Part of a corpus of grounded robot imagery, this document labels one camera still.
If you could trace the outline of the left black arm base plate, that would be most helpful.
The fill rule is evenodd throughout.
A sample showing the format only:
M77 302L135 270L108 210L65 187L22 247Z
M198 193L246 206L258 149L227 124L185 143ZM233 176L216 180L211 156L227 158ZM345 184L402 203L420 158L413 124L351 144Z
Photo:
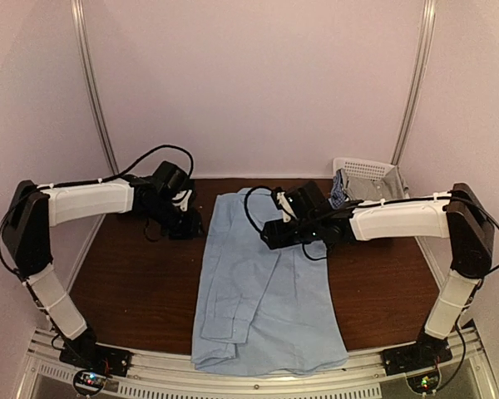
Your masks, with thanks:
M59 360L109 377L126 377L131 365L131 352L107 347L93 341L66 339Z

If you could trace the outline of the white plastic laundry basket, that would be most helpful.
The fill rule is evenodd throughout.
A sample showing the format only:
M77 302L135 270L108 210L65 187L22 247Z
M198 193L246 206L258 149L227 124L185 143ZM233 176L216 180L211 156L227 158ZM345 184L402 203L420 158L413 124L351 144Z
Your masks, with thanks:
M384 177L396 165L386 164L373 160L363 160L357 158L334 158L333 172L343 169L353 176L364 177L371 180L378 180Z

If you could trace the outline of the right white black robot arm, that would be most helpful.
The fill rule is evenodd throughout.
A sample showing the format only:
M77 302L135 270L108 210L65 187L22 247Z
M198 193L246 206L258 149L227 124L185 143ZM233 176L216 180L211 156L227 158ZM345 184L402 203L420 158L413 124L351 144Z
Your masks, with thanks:
M274 190L273 194L285 217L270 220L258 230L270 249L318 240L330 247L386 238L449 239L450 270L417 342L410 348L415 366L426 367L441 354L462 311L492 271L495 225L465 183L424 197L347 201L337 209L313 181L288 191Z

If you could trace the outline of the grey shirt in basket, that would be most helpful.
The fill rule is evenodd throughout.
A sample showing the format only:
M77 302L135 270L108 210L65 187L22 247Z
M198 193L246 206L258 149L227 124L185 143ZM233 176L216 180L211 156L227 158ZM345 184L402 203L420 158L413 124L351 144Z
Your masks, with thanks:
M402 200L408 197L408 185L398 167L378 180L353 176L345 170L341 170L341 174L345 194L351 200Z

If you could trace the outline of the round controller board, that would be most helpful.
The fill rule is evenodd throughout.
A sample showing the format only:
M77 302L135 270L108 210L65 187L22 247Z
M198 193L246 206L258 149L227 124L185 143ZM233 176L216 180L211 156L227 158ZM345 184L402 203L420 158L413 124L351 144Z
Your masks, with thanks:
M106 386L108 376L92 370L81 369L72 378L72 387L83 396L93 396L100 393Z
M441 381L441 374L438 370L423 372L407 377L407 384L410 390L419 395L427 395L436 391Z

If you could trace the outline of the light blue long sleeve shirt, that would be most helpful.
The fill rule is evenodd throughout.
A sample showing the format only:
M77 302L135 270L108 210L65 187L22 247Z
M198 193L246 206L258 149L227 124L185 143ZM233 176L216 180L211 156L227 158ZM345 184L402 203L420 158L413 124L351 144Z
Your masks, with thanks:
M248 221L281 213L265 190L218 195L200 273L191 361L195 369L254 377L311 374L348 360L329 288L326 248L271 250Z

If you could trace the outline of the folded black shirt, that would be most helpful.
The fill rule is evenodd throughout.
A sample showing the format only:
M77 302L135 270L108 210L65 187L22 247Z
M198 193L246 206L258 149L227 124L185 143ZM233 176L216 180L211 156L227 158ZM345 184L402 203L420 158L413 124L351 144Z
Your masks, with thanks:
M203 221L200 211L194 207L197 197L195 181L189 179L182 189L171 199L178 217L176 222L168 228L168 237L172 240L188 240L203 235Z

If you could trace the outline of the blue checkered shirt in basket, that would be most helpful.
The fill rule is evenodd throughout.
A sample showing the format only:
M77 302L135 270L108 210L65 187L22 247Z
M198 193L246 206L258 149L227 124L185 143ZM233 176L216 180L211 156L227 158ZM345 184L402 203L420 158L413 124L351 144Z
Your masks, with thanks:
M343 169L338 169L333 177L333 187L329 194L329 203L333 209L338 209L352 199L348 193L349 178Z

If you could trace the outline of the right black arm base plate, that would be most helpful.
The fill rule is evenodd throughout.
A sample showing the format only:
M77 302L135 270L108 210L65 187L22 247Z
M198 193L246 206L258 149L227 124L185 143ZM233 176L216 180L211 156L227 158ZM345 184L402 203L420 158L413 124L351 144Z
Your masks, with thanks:
M381 356L387 376L415 372L452 360L452 352L446 341L415 342L393 347L383 350Z

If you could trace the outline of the left aluminium frame post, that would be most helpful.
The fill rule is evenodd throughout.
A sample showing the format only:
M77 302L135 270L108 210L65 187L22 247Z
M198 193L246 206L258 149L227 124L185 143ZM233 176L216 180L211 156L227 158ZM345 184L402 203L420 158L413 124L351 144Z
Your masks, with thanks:
M71 0L70 4L72 9L72 21L77 37L79 58L82 65L82 73L86 84L86 93L91 107L92 117L96 127L96 132L101 142L102 153L105 157L109 171L114 175L120 170L116 161L111 138L107 130L106 118L103 112L101 98L96 82L96 73L91 57L86 26L84 3L81 0Z

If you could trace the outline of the left round controller board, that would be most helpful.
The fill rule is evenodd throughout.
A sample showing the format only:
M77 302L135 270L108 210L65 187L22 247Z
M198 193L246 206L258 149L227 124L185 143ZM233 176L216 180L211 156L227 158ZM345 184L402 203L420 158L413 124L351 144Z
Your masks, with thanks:
M93 396L100 393L106 386L108 376L92 370L81 369L72 378L72 387L83 396Z

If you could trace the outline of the front aluminium rail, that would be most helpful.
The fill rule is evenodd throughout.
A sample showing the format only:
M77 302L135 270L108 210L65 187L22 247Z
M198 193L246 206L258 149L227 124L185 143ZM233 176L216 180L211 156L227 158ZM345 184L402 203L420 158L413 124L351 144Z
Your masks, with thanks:
M499 388L474 327L448 339L452 359L435 368L444 388L437 398L498 398ZM13 391L15 398L77 398L76 368L60 362L52 332L32 335ZM126 377L112 377L99 398L420 398L413 388L431 368L389 375L383 349L352 351L341 367L310 376L276 372L265 377L227 377L194 369L189 357L134 350Z

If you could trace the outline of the right round controller board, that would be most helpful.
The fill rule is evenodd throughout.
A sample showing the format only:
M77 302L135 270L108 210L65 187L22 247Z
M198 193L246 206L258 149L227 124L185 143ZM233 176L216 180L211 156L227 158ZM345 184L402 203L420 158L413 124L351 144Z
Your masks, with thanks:
M407 377L407 384L410 390L419 395L427 395L436 391L441 381L441 374L438 370L423 372Z

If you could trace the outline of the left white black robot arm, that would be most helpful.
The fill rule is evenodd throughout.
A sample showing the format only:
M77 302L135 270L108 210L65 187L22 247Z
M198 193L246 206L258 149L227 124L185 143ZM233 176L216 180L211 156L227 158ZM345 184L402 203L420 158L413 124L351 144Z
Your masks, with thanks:
M65 222L105 214L142 213L168 233L170 239L193 239L203 232L200 213L186 178L160 181L152 176L127 175L80 184L17 185L0 223L0 253L8 251L15 275L39 303L64 339L72 357L86 369L98 367L103 352L62 286L53 267L50 229Z

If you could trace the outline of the aluminium frame post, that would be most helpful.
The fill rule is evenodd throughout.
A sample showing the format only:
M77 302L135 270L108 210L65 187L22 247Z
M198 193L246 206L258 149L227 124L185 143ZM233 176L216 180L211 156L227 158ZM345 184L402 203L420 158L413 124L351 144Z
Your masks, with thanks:
M79 58L82 65L82 73L86 84L86 93L91 107L92 117L96 127L96 132L101 142L102 153L105 157L109 171L114 175L120 170L116 161L111 138L107 130L106 118L103 112L101 98L96 82L96 73L91 57L86 26L84 3L81 0L71 0L70 4L72 9L72 21L77 37Z
M392 165L399 165L401 163L408 142L408 137L410 136L412 130L413 120L422 90L422 82L425 77L431 53L432 40L435 32L436 15L437 1L425 0L423 2L421 25L418 33L417 51L413 73L403 111L403 118L398 131L398 138L391 159Z

